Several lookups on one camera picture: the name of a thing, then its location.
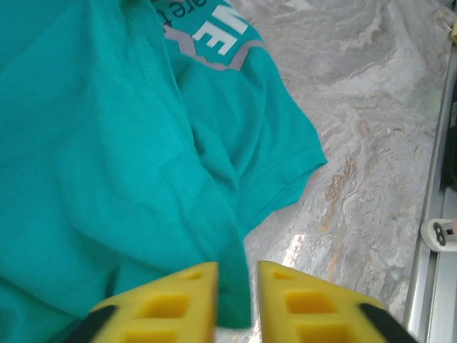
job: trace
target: marble surface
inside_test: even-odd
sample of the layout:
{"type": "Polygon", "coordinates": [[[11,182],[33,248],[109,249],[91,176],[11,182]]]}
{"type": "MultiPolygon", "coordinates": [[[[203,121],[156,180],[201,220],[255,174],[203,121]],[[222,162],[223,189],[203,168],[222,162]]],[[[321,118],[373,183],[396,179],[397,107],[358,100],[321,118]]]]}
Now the marble surface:
{"type": "MultiPolygon", "coordinates": [[[[376,297],[401,319],[450,14],[432,0],[232,2],[264,37],[329,160],[298,204],[246,238],[253,289],[256,261],[267,259],[376,297]]],[[[255,323],[221,330],[217,342],[260,342],[255,323]]]]}

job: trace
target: white letter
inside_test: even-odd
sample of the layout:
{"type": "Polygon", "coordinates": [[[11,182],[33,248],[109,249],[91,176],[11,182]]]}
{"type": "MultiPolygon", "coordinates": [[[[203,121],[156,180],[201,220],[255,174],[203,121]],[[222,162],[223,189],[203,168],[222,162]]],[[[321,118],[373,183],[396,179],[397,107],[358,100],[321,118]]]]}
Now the white letter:
{"type": "Polygon", "coordinates": [[[205,24],[202,25],[192,38],[199,41],[205,34],[209,34],[211,36],[208,43],[206,43],[206,45],[210,48],[214,48],[214,46],[220,41],[224,43],[218,51],[220,55],[225,55],[227,51],[230,50],[230,48],[236,43],[235,37],[221,30],[217,26],[214,26],[209,21],[205,21],[205,24]]]}
{"type": "Polygon", "coordinates": [[[212,13],[212,16],[222,21],[225,25],[230,26],[239,34],[243,34],[248,28],[248,25],[239,19],[243,18],[240,13],[231,7],[217,5],[216,9],[214,9],[212,13]]]}

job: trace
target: yellow foam pad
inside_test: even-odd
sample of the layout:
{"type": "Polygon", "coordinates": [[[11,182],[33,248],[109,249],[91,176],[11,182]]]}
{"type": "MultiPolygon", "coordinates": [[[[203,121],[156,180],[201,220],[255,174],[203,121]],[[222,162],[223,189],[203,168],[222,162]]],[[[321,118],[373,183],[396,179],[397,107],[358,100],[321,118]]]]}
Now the yellow foam pad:
{"type": "Polygon", "coordinates": [[[358,310],[377,300],[274,262],[258,263],[263,343],[381,343],[358,310]]]}
{"type": "Polygon", "coordinates": [[[212,343],[218,267],[209,262],[108,298],[93,311],[119,307],[92,342],[212,343]]]}

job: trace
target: t-shirt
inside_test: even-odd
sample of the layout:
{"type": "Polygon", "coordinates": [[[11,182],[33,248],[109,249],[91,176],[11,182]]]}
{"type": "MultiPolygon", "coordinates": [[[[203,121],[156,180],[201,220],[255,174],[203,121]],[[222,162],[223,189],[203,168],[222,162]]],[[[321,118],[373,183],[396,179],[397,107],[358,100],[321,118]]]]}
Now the t-shirt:
{"type": "Polygon", "coordinates": [[[326,160],[258,32],[228,1],[154,1],[200,160],[246,236],[326,160]]]}
{"type": "MultiPolygon", "coordinates": [[[[216,10],[190,1],[200,21],[216,10]]],[[[207,261],[219,324],[251,323],[242,238],[325,159],[250,26],[249,49],[232,32],[215,51],[191,9],[164,28],[159,5],[0,4],[0,342],[63,337],[102,299],[207,261]]]]}

